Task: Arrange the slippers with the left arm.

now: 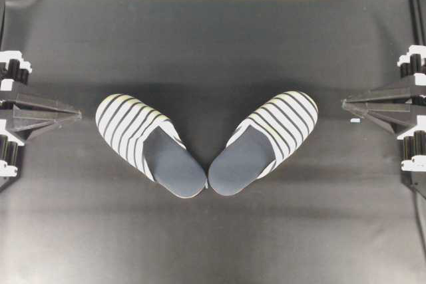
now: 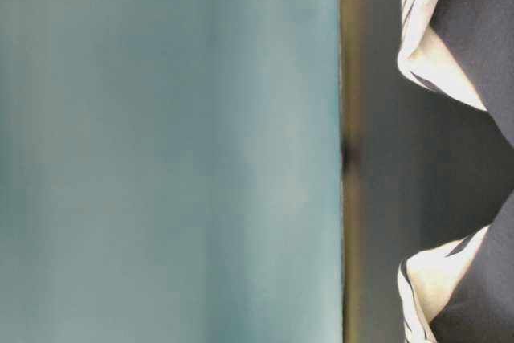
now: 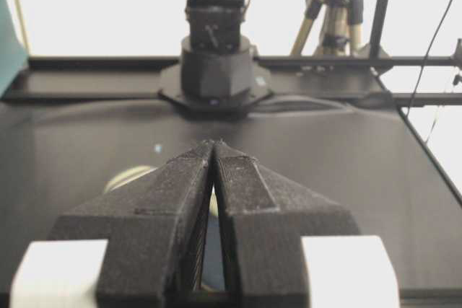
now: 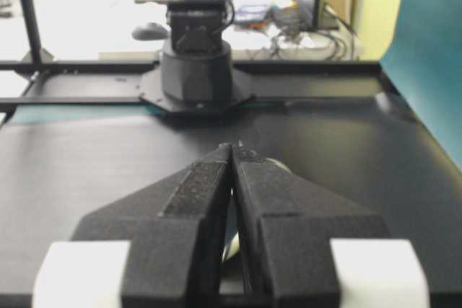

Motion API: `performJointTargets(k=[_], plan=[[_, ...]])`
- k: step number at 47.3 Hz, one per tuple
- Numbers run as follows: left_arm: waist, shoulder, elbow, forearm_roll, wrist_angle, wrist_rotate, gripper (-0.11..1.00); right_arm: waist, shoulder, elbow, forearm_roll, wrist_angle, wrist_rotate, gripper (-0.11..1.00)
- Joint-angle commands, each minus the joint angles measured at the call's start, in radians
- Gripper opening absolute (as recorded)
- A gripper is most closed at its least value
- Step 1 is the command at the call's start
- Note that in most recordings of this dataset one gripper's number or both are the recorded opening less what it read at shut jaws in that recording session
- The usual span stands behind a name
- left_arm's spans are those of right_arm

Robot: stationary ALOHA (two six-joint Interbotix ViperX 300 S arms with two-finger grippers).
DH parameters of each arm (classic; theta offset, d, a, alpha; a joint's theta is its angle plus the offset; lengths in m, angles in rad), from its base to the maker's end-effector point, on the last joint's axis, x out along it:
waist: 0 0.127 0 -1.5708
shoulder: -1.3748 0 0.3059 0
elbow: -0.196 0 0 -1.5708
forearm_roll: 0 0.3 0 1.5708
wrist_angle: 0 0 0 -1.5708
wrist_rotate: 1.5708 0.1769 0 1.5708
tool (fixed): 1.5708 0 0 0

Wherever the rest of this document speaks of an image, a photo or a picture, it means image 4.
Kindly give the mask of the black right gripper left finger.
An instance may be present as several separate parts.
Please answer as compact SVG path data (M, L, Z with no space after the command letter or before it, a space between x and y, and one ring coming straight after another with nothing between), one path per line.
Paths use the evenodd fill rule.
M219 291L231 146L83 216L49 247L34 307L186 307Z

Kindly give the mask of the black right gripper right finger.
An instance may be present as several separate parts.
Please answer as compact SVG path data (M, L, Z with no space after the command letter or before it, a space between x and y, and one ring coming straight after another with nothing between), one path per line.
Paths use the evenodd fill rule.
M242 146L232 166L250 290L274 307L429 306L412 243L377 212Z

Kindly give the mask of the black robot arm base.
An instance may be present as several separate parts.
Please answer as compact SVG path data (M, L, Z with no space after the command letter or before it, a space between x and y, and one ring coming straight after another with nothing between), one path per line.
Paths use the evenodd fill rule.
M234 19L231 0L167 0L170 33L159 66L141 78L141 100L179 115L219 115L252 100L252 77L234 68L222 38Z

